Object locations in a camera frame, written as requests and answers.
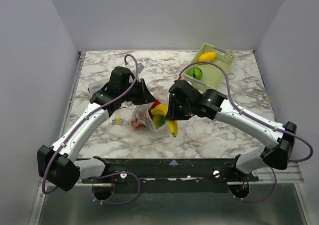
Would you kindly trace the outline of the yellow toy banana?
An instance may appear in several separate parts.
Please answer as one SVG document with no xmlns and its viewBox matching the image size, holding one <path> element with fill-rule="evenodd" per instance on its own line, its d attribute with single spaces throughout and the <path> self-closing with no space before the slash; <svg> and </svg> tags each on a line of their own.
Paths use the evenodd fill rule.
<svg viewBox="0 0 319 225">
<path fill-rule="evenodd" d="M 151 113 L 153 114 L 153 117 L 156 115 L 161 115 L 165 118 L 168 112 L 168 106 L 165 104 L 159 104 L 155 108 L 151 110 Z M 173 137 L 176 137 L 178 134 L 178 124 L 174 120 L 168 120 L 168 128 L 170 130 L 170 133 L 173 135 Z"/>
</svg>

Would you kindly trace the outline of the green toy bell pepper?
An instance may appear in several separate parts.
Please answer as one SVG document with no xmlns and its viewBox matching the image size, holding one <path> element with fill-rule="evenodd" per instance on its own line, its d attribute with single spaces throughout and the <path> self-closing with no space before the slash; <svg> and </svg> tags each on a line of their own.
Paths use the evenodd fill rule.
<svg viewBox="0 0 319 225">
<path fill-rule="evenodd" d="M 165 116 L 156 114 L 153 116 L 152 121 L 156 127 L 161 127 L 165 124 Z"/>
</svg>

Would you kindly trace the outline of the clear zip top bag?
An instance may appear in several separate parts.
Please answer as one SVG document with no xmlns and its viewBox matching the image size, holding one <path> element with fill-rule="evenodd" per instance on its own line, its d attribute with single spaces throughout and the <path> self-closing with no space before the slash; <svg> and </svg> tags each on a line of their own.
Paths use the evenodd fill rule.
<svg viewBox="0 0 319 225">
<path fill-rule="evenodd" d="M 161 104 L 168 104 L 168 97 L 166 95 L 156 95 L 156 99 L 159 100 Z M 151 113 L 151 106 L 153 103 L 137 105 L 132 113 L 131 120 L 139 119 L 143 124 L 144 128 L 148 128 L 153 132 L 158 132 L 167 127 L 167 122 L 161 127 L 156 127 L 152 121 L 153 114 Z"/>
</svg>

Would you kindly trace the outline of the red toy bell pepper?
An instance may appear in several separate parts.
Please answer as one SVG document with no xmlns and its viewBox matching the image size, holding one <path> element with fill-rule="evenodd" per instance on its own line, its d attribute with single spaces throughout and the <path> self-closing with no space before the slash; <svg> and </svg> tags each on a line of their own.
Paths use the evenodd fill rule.
<svg viewBox="0 0 319 225">
<path fill-rule="evenodd" d="M 144 124 L 139 119 L 131 120 L 131 125 L 135 130 L 141 130 L 144 127 Z"/>
</svg>

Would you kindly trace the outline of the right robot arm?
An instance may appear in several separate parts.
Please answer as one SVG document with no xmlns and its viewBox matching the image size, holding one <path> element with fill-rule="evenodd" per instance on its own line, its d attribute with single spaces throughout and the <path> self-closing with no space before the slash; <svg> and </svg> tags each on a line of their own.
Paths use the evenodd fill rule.
<svg viewBox="0 0 319 225">
<path fill-rule="evenodd" d="M 260 141 L 264 146 L 235 157 L 229 175 L 240 181 L 253 170 L 271 167 L 285 170 L 295 143 L 297 126 L 267 120 L 253 112 L 246 112 L 230 98 L 214 89 L 200 93 L 185 80 L 176 81 L 169 89 L 166 119 L 188 120 L 196 115 L 231 125 Z"/>
</svg>

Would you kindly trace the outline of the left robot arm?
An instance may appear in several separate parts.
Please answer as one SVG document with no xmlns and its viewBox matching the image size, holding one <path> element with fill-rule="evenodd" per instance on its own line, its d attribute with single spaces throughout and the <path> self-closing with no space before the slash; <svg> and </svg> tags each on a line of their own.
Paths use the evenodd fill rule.
<svg viewBox="0 0 319 225">
<path fill-rule="evenodd" d="M 117 66 L 109 81 L 92 94 L 89 104 L 73 126 L 50 147 L 37 151 L 39 175 L 57 188 L 68 191 L 78 180 L 95 178 L 106 182 L 111 175 L 106 160 L 100 157 L 78 160 L 79 152 L 96 129 L 118 110 L 123 102 L 148 104 L 155 98 L 148 91 L 139 70 Z"/>
</svg>

